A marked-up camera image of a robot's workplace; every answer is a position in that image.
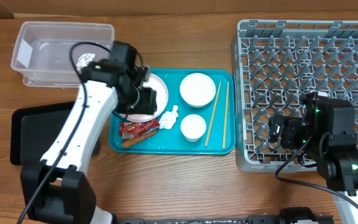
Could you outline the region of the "red snack wrapper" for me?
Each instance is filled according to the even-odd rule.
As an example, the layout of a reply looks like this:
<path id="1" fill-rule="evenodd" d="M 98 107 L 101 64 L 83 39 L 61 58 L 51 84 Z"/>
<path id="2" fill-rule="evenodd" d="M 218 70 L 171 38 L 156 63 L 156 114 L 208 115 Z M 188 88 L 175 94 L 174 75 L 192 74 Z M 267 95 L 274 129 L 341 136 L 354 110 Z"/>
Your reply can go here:
<path id="1" fill-rule="evenodd" d="M 119 135 L 122 139 L 134 139 L 152 132 L 160 127 L 156 119 L 144 123 L 122 122 L 119 125 Z"/>

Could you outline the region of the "white tissue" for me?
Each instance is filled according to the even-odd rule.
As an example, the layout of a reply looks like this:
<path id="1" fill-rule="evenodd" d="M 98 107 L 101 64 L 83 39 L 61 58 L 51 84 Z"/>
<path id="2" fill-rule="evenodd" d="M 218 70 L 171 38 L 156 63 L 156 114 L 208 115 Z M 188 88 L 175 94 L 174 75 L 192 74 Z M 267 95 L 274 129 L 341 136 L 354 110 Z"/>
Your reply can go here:
<path id="1" fill-rule="evenodd" d="M 178 118 L 178 106 L 174 105 L 171 111 L 166 111 L 158 121 L 160 129 L 172 129 Z"/>

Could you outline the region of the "foil ball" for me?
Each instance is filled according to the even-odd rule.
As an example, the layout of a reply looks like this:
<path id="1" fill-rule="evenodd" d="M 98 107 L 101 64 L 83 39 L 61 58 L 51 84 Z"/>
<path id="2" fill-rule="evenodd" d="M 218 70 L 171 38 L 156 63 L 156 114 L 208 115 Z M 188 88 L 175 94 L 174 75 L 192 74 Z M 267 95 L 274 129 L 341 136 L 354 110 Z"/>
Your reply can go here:
<path id="1" fill-rule="evenodd" d="M 84 67 L 86 67 L 90 62 L 92 62 L 95 58 L 95 54 L 93 53 L 85 53 L 81 55 L 76 63 L 76 70 L 81 71 Z"/>

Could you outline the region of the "wooden chopstick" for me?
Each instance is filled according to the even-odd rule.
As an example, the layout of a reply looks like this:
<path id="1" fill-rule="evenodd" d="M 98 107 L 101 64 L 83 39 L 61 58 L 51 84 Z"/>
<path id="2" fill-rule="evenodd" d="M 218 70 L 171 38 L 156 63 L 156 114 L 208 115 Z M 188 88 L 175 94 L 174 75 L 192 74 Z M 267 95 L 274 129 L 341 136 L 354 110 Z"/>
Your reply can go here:
<path id="1" fill-rule="evenodd" d="M 228 115 L 228 104 L 229 104 L 229 82 L 226 87 L 226 100 L 225 100 L 225 114 L 224 114 L 224 127 L 223 127 L 223 144 L 222 148 L 226 148 L 226 131 L 227 131 L 227 115 Z"/>
<path id="2" fill-rule="evenodd" d="M 206 141 L 205 141 L 205 144 L 204 144 L 205 147 L 207 147 L 208 143 L 209 143 L 209 138 L 210 138 L 211 130 L 212 130 L 212 126 L 213 126 L 216 106 L 217 106 L 218 99 L 219 99 L 220 89 L 221 89 L 221 82 L 219 82 L 218 90 L 216 92 L 216 97 L 215 97 L 215 100 L 214 100 L 214 106 L 213 106 L 213 110 L 212 110 L 212 113 L 211 113 L 211 119 L 210 119 L 209 126 L 208 126 L 208 133 L 207 133 Z"/>

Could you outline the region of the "large white bowl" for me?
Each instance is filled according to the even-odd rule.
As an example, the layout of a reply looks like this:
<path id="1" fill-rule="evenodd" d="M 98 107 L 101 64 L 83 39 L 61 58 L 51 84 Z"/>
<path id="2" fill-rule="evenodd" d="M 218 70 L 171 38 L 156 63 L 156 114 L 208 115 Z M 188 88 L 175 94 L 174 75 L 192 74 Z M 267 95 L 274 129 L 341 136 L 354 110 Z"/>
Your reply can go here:
<path id="1" fill-rule="evenodd" d="M 180 95 L 194 108 L 210 103 L 216 95 L 216 85 L 212 78 L 203 73 L 187 75 L 180 83 Z"/>

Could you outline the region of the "small white cup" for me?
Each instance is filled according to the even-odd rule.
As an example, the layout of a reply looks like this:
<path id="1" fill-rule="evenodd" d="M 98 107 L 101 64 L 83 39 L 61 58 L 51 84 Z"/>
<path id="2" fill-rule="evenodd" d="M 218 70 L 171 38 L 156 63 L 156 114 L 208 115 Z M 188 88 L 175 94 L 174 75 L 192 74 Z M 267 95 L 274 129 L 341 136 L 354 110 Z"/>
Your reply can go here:
<path id="1" fill-rule="evenodd" d="M 195 142 L 204 135 L 206 121 L 200 115 L 189 114 L 182 119 L 180 130 L 188 141 Z"/>

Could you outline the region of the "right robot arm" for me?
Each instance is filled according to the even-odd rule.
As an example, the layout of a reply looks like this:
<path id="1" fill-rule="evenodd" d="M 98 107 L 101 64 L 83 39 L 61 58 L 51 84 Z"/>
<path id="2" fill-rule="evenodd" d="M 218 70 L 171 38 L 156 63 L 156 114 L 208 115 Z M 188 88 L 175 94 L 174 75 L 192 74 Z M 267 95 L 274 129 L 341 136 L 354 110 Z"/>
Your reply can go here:
<path id="1" fill-rule="evenodd" d="M 334 99 L 320 91 L 302 94 L 302 117 L 275 115 L 268 121 L 268 141 L 295 150 L 290 160 L 303 165 L 302 156 L 326 181 L 326 186 L 280 177 L 286 183 L 310 187 L 333 195 L 343 223 L 358 223 L 358 148 L 354 129 L 355 109 L 347 100 Z"/>

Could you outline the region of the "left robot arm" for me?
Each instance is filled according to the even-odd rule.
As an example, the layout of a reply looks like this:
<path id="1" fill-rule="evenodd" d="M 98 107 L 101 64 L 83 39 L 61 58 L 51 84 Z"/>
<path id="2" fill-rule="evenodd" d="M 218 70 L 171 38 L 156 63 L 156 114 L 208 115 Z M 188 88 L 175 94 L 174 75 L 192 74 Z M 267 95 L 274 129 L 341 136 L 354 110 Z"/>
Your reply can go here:
<path id="1" fill-rule="evenodd" d="M 76 101 L 61 131 L 38 162 L 24 165 L 21 184 L 24 218 L 44 223 L 117 223 L 114 213 L 99 208 L 87 177 L 96 142 L 109 115 L 154 114 L 157 92 L 143 83 L 149 66 L 128 43 L 115 42 L 109 57 L 92 61 L 76 74 Z"/>

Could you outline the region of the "grey dishwasher rack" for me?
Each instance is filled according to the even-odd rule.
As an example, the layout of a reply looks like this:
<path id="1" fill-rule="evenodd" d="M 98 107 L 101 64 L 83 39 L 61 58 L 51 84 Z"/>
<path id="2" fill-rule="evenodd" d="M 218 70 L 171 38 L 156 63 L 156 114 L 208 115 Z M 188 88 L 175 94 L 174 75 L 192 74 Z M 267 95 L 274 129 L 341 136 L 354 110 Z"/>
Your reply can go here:
<path id="1" fill-rule="evenodd" d="M 276 114 L 301 116 L 302 93 L 350 101 L 358 135 L 358 21 L 241 20 L 232 72 L 241 171 L 274 172 L 291 156 L 268 141 L 267 122 Z"/>

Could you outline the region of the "white plate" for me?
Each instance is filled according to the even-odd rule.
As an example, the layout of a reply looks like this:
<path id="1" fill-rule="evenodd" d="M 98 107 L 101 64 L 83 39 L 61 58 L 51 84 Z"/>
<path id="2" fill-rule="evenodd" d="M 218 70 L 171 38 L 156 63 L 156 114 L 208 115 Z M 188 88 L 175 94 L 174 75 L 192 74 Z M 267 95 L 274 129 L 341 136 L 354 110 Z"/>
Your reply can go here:
<path id="1" fill-rule="evenodd" d="M 167 106 L 168 98 L 169 98 L 168 89 L 166 84 L 160 77 L 152 73 L 149 80 L 147 82 L 144 82 L 143 87 L 150 87 L 157 92 L 157 96 L 156 96 L 157 110 L 153 115 L 131 114 L 127 117 L 128 121 L 138 122 L 138 123 L 148 122 L 160 116 L 164 112 Z"/>

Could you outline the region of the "orange carrot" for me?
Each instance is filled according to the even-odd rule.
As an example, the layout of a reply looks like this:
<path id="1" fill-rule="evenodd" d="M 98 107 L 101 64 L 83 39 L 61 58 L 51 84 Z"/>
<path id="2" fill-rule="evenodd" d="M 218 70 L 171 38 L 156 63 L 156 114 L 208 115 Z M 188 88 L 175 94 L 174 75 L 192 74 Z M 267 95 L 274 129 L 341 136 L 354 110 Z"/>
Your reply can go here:
<path id="1" fill-rule="evenodd" d="M 158 129 L 154 130 L 154 131 L 151 131 L 149 133 L 146 133 L 146 134 L 143 134 L 141 136 L 137 136 L 133 139 L 125 139 L 123 140 L 122 142 L 122 147 L 123 148 L 128 148 L 128 147 L 131 147 L 135 144 L 138 144 L 140 143 L 141 141 L 144 141 L 148 138 L 151 138 L 152 136 L 154 136 L 156 133 L 158 132 Z"/>

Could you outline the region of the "clear plastic bin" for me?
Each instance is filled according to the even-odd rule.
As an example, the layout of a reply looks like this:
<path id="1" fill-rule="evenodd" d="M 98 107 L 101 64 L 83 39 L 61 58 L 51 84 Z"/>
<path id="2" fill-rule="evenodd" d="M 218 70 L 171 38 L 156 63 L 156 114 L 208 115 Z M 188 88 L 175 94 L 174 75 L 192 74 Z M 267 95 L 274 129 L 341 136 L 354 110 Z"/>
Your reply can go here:
<path id="1" fill-rule="evenodd" d="M 17 36 L 11 68 L 23 75 L 26 86 L 76 88 L 80 81 L 70 63 L 71 46 L 93 42 L 110 49 L 113 41 L 111 24 L 25 22 Z"/>

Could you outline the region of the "black tray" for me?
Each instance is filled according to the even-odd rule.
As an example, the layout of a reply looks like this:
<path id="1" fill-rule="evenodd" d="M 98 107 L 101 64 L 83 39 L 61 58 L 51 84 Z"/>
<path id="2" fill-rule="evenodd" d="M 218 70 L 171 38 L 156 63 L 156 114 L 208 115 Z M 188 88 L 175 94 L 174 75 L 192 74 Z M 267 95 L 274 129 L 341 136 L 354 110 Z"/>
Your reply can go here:
<path id="1" fill-rule="evenodd" d="M 10 162 L 38 162 L 60 133 L 74 102 L 16 110 L 12 114 Z"/>

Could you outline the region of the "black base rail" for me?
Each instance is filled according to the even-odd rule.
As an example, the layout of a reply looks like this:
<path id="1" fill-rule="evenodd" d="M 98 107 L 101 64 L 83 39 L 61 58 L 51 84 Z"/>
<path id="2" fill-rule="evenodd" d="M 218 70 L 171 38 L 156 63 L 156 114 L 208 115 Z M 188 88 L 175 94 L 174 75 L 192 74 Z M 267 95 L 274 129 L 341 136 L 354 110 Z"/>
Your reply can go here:
<path id="1" fill-rule="evenodd" d="M 247 218 L 171 219 L 144 220 L 142 218 L 119 219 L 118 224 L 282 224 L 286 221 L 278 215 L 251 215 Z"/>

